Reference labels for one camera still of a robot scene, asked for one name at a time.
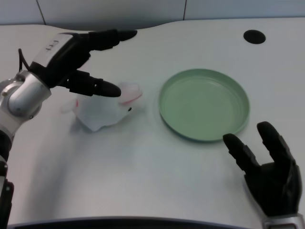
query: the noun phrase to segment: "green plate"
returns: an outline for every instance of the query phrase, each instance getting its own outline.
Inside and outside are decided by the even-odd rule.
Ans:
[[[216,141],[244,128],[250,104],[243,88],[229,76],[191,69],[172,76],[163,85],[159,111],[179,134],[198,141]]]

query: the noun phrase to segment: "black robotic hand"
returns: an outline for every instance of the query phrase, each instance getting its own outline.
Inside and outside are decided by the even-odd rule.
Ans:
[[[263,212],[269,217],[295,214],[302,194],[299,167],[283,137],[270,123],[259,123],[257,129],[272,163],[260,166],[249,147],[233,134],[224,135],[224,143],[245,172],[250,192]]]

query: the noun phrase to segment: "plate rim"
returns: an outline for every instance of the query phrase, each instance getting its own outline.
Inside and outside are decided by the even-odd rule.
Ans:
[[[228,78],[230,78],[235,84],[237,84],[241,89],[242,91],[244,92],[245,94],[245,97],[246,97],[246,101],[248,103],[248,107],[249,109],[247,109],[247,117],[246,119],[244,120],[244,122],[240,125],[239,128],[237,128],[236,130],[234,130],[233,132],[231,132],[231,134],[237,134],[239,133],[241,130],[243,130],[245,128],[245,126],[247,125],[247,123],[249,122],[249,118],[250,118],[250,111],[251,111],[251,106],[250,106],[250,100],[249,100],[249,97],[248,97],[248,94],[247,92],[244,90],[244,88],[235,80],[233,79],[232,77],[222,73],[222,72],[219,72],[219,71],[215,71],[215,70],[212,70],[212,69],[207,69],[207,68],[191,68],[191,69],[187,69],[187,70],[183,70],[183,71],[180,71],[174,75],[172,75],[170,78],[168,78],[161,86],[161,89],[159,90],[159,96],[158,96],[158,109],[159,109],[159,113],[161,115],[161,118],[162,120],[166,123],[166,125],[168,125],[173,131],[175,131],[176,133],[178,133],[179,135],[183,136],[183,137],[186,137],[188,139],[191,139],[191,140],[195,140],[195,141],[200,141],[200,142],[215,142],[215,141],[220,141],[222,140],[223,138],[216,138],[216,139],[198,139],[198,138],[193,138],[193,137],[189,137],[189,136],[186,136],[182,133],[180,133],[179,131],[175,130],[164,118],[164,115],[162,114],[161,112],[161,105],[160,105],[160,101],[161,101],[161,93],[163,92],[163,89],[165,87],[165,85],[167,84],[168,81],[170,81],[172,78],[176,77],[178,74],[180,73],[183,73],[183,72],[187,72],[187,71],[190,71],[190,70],[208,70],[208,71],[212,71],[212,72],[217,72],[217,73],[220,73]]]

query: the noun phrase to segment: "white wall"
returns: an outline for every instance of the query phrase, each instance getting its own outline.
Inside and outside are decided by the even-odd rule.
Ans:
[[[43,24],[36,0],[0,0],[0,24]]]
[[[74,30],[140,29],[183,20],[185,0],[39,0],[47,25]]]
[[[305,0],[0,0],[0,25],[140,29],[171,21],[305,17]]]

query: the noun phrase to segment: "black cable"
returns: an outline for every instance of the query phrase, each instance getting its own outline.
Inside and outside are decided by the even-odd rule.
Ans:
[[[22,50],[18,49],[18,53],[19,53],[19,71],[22,69],[22,63],[24,64],[24,66],[26,67],[27,70],[30,69],[28,63],[25,61],[24,56],[22,54]]]
[[[22,52],[21,52],[21,49],[18,49],[18,53],[19,53],[19,72],[20,72],[21,69],[22,69],[22,58],[21,58]]]

